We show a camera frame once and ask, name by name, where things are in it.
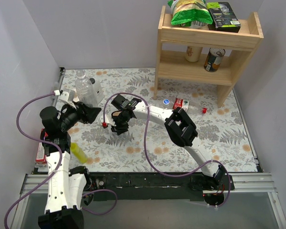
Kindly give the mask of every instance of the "clear plastic bottle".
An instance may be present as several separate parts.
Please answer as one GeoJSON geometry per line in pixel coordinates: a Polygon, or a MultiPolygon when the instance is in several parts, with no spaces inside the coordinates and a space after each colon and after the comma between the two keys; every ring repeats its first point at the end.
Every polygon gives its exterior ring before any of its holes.
{"type": "Polygon", "coordinates": [[[84,70],[76,71],[77,80],[75,81],[75,88],[78,98],[88,107],[98,107],[97,99],[95,97],[93,85],[84,70]]]}
{"type": "Polygon", "coordinates": [[[189,101],[186,99],[179,99],[175,97],[169,97],[167,99],[164,99],[163,107],[165,109],[173,109],[175,102],[177,103],[175,107],[178,107],[178,106],[182,107],[188,115],[203,115],[207,111],[207,109],[205,107],[200,106],[199,103],[195,103],[193,101],[189,101]]]}

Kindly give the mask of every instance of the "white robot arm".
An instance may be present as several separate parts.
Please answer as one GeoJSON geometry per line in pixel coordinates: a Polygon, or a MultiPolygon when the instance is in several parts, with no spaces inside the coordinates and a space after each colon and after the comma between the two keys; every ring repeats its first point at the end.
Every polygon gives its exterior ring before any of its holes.
{"type": "Polygon", "coordinates": [[[57,144],[63,152],[61,164],[55,170],[60,153],[54,146],[43,144],[48,174],[55,174],[49,180],[44,215],[38,217],[41,229],[84,228],[83,214],[80,210],[82,192],[90,189],[92,181],[88,169],[84,166],[69,170],[71,138],[67,131],[77,122],[93,123],[101,108],[89,108],[81,102],[73,102],[73,94],[70,91],[62,92],[59,99],[63,100],[65,105],[60,112],[53,106],[48,106],[40,112],[45,127],[41,139],[57,144]]]}
{"type": "MultiPolygon", "coordinates": [[[[112,131],[118,135],[128,130],[128,121],[130,118],[147,119],[148,111],[144,102],[140,99],[131,101],[118,95],[112,101],[112,104],[118,109],[111,116],[105,116],[105,123],[112,126],[112,131]]],[[[197,136],[196,126],[182,109],[170,110],[156,106],[150,106],[150,121],[163,125],[168,130],[171,140],[178,146],[183,147],[194,158],[198,165],[212,160],[211,154],[200,145],[197,136]]],[[[218,164],[209,163],[201,168],[202,173],[208,177],[215,177],[218,173],[218,164]]]]}

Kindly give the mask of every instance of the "red box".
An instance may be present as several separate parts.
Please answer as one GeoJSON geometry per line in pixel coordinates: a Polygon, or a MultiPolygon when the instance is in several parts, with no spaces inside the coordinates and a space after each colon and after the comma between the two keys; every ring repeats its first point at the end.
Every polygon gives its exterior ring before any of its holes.
{"type": "Polygon", "coordinates": [[[38,165],[46,165],[47,161],[46,161],[46,155],[44,154],[44,148],[42,146],[42,143],[39,142],[38,144],[38,149],[37,149],[37,155],[36,155],[36,159],[35,159],[36,164],[38,165]]]}

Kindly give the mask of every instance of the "floral tablecloth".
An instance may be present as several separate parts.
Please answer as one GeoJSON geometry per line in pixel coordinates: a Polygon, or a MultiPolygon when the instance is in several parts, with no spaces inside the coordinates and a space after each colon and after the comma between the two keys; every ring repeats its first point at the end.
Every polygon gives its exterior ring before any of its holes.
{"type": "MultiPolygon", "coordinates": [[[[154,72],[154,68],[86,70],[87,76],[100,80],[103,87],[105,99],[99,105],[101,108],[106,99],[117,92],[141,95],[150,105],[159,107],[164,98],[172,96],[189,99],[206,107],[207,113],[203,116],[190,115],[197,126],[201,144],[228,171],[257,171],[233,92],[224,106],[218,109],[216,85],[161,79],[157,100],[153,100],[154,72]]],[[[61,88],[73,89],[75,80],[76,70],[67,70],[61,88]]],[[[61,106],[61,102],[56,105],[58,109],[61,106]]],[[[111,104],[106,108],[109,114],[114,110],[111,104]]],[[[129,132],[117,136],[111,133],[110,128],[103,129],[97,121],[92,125],[77,123],[69,130],[69,134],[71,141],[76,142],[88,156],[85,165],[91,172],[153,172],[143,151],[145,124],[145,120],[132,119],[129,132]]],[[[197,163],[183,148],[171,142],[163,126],[150,123],[147,136],[150,159],[161,171],[187,172],[197,167],[197,163]]],[[[79,161],[72,156],[70,168],[78,165],[79,161]]]]}

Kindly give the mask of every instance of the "bottle cap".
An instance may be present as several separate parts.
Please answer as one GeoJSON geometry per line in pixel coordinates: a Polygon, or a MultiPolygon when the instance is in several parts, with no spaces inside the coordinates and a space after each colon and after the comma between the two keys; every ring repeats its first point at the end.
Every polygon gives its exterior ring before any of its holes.
{"type": "Polygon", "coordinates": [[[105,122],[103,122],[103,123],[102,123],[102,126],[103,126],[103,128],[105,129],[105,128],[107,128],[107,127],[108,127],[108,124],[107,124],[107,123],[105,123],[105,122]]]}
{"type": "Polygon", "coordinates": [[[85,77],[85,76],[86,76],[85,70],[77,70],[77,71],[76,71],[76,76],[77,76],[78,78],[83,78],[83,77],[85,77]]]}
{"type": "Polygon", "coordinates": [[[163,100],[163,107],[168,107],[170,105],[170,101],[168,99],[163,100]]]}

